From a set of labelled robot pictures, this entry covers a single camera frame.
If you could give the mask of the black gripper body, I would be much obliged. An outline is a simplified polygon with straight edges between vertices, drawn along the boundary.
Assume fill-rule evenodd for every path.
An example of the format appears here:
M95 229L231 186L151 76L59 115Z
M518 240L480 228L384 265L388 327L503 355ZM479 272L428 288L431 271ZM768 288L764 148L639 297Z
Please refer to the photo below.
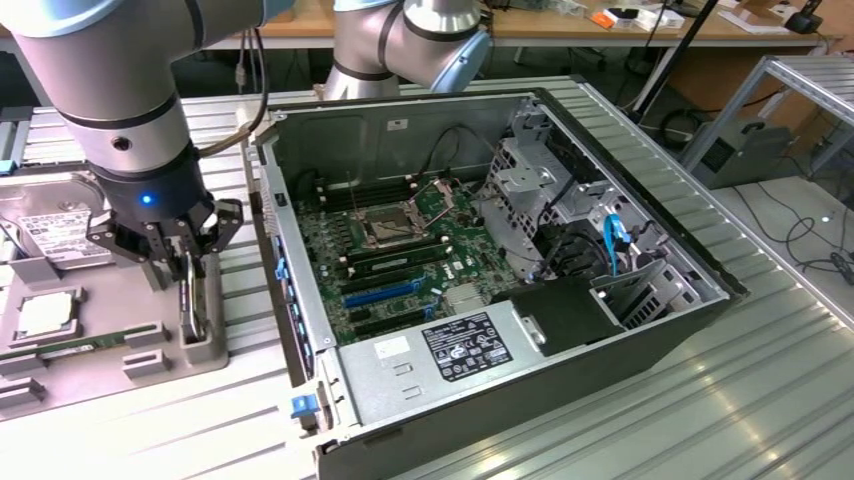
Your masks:
M91 165L107 200L123 223L148 224L189 216L196 222L213 211L195 147L185 147L161 167L116 172Z

